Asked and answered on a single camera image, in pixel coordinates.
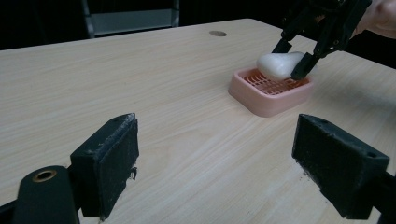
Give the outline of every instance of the dark background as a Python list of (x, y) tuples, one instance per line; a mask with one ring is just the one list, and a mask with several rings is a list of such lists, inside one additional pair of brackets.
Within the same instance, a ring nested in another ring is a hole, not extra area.
[[(172, 7), (172, 0), (87, 0), (91, 13)], [(294, 1), (180, 0), (180, 26), (251, 18), (283, 28)], [(81, 0), (0, 1), (0, 50), (89, 38)], [(349, 41), (347, 52), (396, 68), (396, 40), (364, 32)]]

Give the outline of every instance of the soap dish grate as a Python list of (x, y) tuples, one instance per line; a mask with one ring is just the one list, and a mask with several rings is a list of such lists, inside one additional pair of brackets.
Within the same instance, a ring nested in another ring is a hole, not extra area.
[(266, 78), (259, 70), (252, 70), (249, 76), (242, 78), (257, 90), (269, 95), (277, 95), (303, 86), (308, 82), (307, 79), (293, 80), (291, 78), (282, 81), (273, 81)]

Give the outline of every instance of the pink soap dish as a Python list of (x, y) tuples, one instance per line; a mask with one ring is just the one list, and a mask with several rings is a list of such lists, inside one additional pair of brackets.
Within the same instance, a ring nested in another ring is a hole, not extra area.
[(312, 90), (313, 82), (308, 77), (273, 81), (251, 67), (233, 73), (228, 93), (253, 114), (269, 118), (303, 103)]

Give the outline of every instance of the wooden table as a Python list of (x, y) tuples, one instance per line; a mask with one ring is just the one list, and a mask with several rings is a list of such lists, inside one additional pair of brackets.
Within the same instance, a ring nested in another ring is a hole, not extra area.
[(309, 75), (308, 101), (260, 118), (228, 87), (280, 32), (237, 20), (0, 51), (0, 203), (16, 199), (25, 175), (67, 167), (105, 122), (134, 112), (137, 179), (106, 223), (376, 223), (375, 209), (369, 220), (342, 218), (291, 149), (305, 113), (387, 154), (395, 174), (395, 70), (337, 51)]

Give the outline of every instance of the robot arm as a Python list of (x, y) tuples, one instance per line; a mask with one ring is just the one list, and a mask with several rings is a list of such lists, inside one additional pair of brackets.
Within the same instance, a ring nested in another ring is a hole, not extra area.
[(291, 41), (301, 32), (317, 32), (313, 54), (306, 53), (294, 67), (290, 77), (300, 80), (319, 59), (337, 50), (344, 50), (371, 0), (297, 0), (283, 22), (286, 26), (273, 53), (287, 53)]

